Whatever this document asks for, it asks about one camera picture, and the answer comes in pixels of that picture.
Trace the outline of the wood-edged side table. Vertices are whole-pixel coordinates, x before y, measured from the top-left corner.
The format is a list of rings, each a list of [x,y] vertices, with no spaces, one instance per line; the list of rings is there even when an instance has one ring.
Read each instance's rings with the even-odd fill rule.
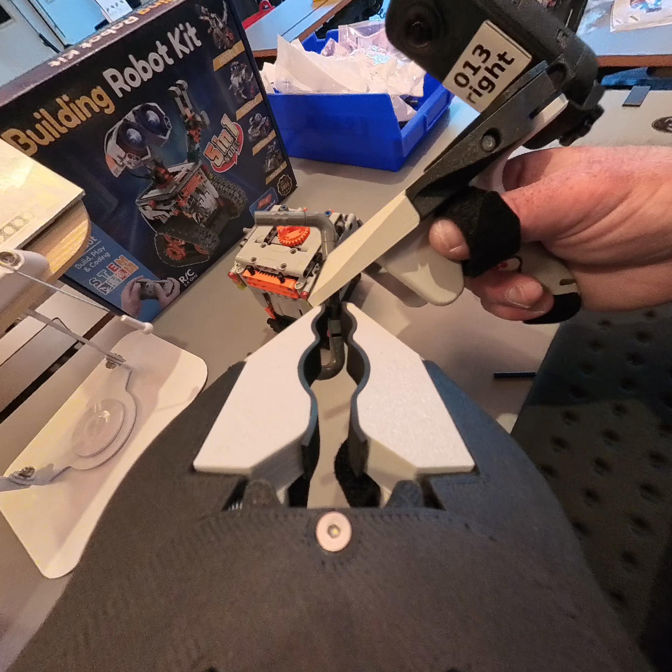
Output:
[[[588,1],[577,35],[592,49],[603,67],[670,67],[671,25],[610,32],[613,1]]]

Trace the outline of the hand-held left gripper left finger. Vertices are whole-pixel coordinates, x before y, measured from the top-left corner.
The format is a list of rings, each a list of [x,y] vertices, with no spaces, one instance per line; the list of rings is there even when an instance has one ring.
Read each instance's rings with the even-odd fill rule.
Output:
[[[287,504],[306,507],[319,459],[317,401],[323,308],[313,308],[252,353],[199,450],[201,473],[267,481]]]

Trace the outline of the dark perforated pad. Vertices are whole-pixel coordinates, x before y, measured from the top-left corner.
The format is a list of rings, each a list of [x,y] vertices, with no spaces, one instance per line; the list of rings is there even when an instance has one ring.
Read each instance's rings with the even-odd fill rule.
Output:
[[[671,304],[561,325],[512,436],[627,631],[670,671]]]

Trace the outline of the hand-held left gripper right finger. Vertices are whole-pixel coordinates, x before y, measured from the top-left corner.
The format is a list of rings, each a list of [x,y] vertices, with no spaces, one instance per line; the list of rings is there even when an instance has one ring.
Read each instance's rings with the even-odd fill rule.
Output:
[[[350,507],[444,507],[438,477],[475,461],[422,357],[354,304],[343,306],[346,370],[355,384],[343,443]]]

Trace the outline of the printed instruction sheet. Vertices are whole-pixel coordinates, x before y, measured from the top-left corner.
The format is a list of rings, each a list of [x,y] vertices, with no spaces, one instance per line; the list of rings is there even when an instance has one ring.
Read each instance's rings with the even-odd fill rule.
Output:
[[[671,25],[671,1],[613,1],[610,32]]]

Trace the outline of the light wooden board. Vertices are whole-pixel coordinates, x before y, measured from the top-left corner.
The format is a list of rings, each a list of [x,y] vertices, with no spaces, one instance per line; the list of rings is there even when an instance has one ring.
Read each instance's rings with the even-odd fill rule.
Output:
[[[29,308],[43,303],[81,256],[90,235],[82,202],[72,205],[24,249],[1,253],[1,334]]]

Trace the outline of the person's right hand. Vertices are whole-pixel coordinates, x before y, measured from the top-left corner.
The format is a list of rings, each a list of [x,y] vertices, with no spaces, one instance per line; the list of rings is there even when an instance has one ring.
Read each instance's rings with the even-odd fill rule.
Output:
[[[671,301],[671,147],[566,147],[503,167],[503,201],[599,312]]]

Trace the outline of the clear plastic holder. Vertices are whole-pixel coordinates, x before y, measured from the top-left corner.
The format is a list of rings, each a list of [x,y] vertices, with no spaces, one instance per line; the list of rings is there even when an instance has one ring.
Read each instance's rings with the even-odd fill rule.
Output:
[[[105,360],[72,393],[1,477],[1,492],[45,486],[67,470],[102,466],[133,429],[132,369]]]

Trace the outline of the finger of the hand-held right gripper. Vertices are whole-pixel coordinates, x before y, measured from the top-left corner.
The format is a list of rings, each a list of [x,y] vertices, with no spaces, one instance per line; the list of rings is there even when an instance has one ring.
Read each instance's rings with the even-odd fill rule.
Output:
[[[374,263],[421,222],[407,193],[402,191],[363,226],[328,253],[307,301],[311,307],[325,303],[358,273]]]

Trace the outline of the white stand with flat base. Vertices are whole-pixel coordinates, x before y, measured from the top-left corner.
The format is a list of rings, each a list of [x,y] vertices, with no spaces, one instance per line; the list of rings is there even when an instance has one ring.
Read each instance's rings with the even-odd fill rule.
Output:
[[[67,470],[45,486],[1,492],[1,517],[47,579],[61,578],[74,569],[130,468],[206,383],[208,370],[201,358],[153,335],[150,324],[127,317],[122,321],[133,324],[133,332],[124,335],[111,349],[93,345],[83,337],[79,340],[104,356],[97,366],[109,360],[132,369],[127,389],[136,399],[137,416],[123,447],[94,469]],[[21,452],[1,471],[1,476]]]

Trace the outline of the dark printed toy kit box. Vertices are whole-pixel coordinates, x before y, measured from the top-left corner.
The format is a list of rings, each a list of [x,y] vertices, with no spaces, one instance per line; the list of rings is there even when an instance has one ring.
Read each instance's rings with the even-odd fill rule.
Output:
[[[295,189],[231,1],[156,1],[1,88],[1,138],[84,192],[65,273],[152,321]]]

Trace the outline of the clear plastic bags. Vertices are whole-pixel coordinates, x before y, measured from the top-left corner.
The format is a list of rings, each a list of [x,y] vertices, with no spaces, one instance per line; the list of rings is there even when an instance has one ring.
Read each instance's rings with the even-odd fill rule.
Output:
[[[264,64],[267,93],[386,94],[399,122],[408,122],[425,92],[425,72],[389,42],[382,20],[342,25],[316,52],[278,38],[275,63]]]

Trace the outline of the blue storage bin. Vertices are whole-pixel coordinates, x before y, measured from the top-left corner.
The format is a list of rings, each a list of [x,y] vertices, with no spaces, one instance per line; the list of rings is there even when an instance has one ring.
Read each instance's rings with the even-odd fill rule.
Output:
[[[299,40],[316,52],[337,29],[319,39]],[[416,146],[449,110],[452,93],[428,73],[415,115],[399,122],[386,94],[268,93],[288,154],[327,163],[398,171]]]

